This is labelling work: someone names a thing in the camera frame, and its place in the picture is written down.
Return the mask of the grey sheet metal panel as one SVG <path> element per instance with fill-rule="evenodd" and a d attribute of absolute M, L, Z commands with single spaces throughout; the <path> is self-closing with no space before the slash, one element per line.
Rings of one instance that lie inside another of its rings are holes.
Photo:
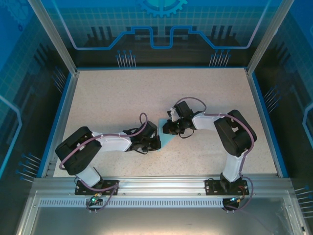
<path fill-rule="evenodd" d="M 313 235 L 295 197 L 252 199 L 240 211 L 223 208 L 41 208 L 30 198 L 16 235 Z"/>

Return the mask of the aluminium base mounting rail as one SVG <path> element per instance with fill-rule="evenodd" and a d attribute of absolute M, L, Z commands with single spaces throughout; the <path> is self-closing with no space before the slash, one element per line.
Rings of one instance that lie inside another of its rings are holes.
<path fill-rule="evenodd" d="M 289 178 L 279 178 L 275 174 L 247 175 L 254 185 L 253 196 L 259 198 L 294 196 Z M 154 176 L 154 177 L 105 177 L 118 180 L 118 197 L 205 197 L 204 181 L 219 175 L 195 176 Z M 37 178 L 34 180 L 30 196 L 73 197 L 75 183 L 70 177 Z"/>

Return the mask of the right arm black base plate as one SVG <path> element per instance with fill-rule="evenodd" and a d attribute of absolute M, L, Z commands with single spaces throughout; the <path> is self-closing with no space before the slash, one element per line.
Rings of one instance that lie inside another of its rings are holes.
<path fill-rule="evenodd" d="M 213 178 L 209 178 L 204 181 L 204 189 L 207 196 L 249 195 L 247 181 L 242 178 L 231 183 L 227 180 L 214 180 Z"/>

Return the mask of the blue aluminium side rail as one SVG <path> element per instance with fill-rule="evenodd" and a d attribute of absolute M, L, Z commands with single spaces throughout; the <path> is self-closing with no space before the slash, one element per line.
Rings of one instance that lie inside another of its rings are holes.
<path fill-rule="evenodd" d="M 256 75 L 254 72 L 252 74 L 249 74 L 247 69 L 245 69 L 245 72 L 262 123 L 262 127 L 268 142 L 271 156 L 274 161 L 277 175 L 280 178 L 288 178 L 289 174 L 286 169 L 285 162 L 281 150 L 279 148 L 278 141 L 274 133 L 274 129 Z"/>
<path fill-rule="evenodd" d="M 47 144 L 43 153 L 41 164 L 37 172 L 37 178 L 45 178 L 49 171 L 49 165 L 53 158 L 58 159 L 55 149 L 62 142 L 65 128 L 73 101 L 79 72 L 76 75 L 69 74 L 63 93 L 59 102 L 59 106 L 53 121 L 53 125 L 47 140 Z"/>

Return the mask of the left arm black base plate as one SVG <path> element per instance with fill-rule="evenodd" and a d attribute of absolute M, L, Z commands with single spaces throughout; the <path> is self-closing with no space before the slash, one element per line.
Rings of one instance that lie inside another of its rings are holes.
<path fill-rule="evenodd" d="M 95 195 L 96 193 L 101 193 L 105 196 L 110 196 L 110 194 L 114 191 L 113 186 L 119 184 L 118 180 L 100 180 L 97 184 L 92 186 L 92 188 L 100 189 L 101 191 L 94 191 L 87 188 L 83 183 L 78 180 L 76 182 L 75 195 Z"/>

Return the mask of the light blue paper sheet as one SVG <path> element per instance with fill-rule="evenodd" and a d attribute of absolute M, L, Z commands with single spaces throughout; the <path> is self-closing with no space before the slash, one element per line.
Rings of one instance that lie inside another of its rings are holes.
<path fill-rule="evenodd" d="M 163 132 L 163 126 L 166 123 L 167 123 L 166 118 L 161 118 L 158 120 L 158 135 L 159 135 L 160 142 L 161 142 L 160 150 L 162 150 L 171 140 L 173 140 L 176 137 L 176 135 L 165 134 Z"/>

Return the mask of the aluminium frame post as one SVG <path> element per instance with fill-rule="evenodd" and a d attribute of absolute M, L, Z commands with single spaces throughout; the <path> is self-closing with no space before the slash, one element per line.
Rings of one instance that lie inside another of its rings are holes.
<path fill-rule="evenodd" d="M 53 45 L 55 46 L 58 54 L 60 55 L 68 71 L 72 75 L 76 75 L 77 67 L 74 61 L 72 60 L 60 34 L 58 33 L 56 27 L 54 26 L 53 21 L 51 20 L 41 0 L 27 0 L 27 1 L 32 7 L 33 11 L 35 12 L 37 18 L 39 19 L 41 25 L 45 29 Z"/>
<path fill-rule="evenodd" d="M 247 76 L 252 76 L 253 72 L 255 71 L 257 65 L 261 61 L 264 53 L 266 52 L 268 46 L 270 45 L 273 37 L 276 35 L 280 25 L 282 24 L 284 18 L 286 17 L 287 13 L 289 12 L 294 0 L 282 0 L 277 11 L 275 12 L 269 26 L 267 27 L 264 36 L 262 37 L 258 47 L 253 54 L 247 69 L 246 74 Z"/>

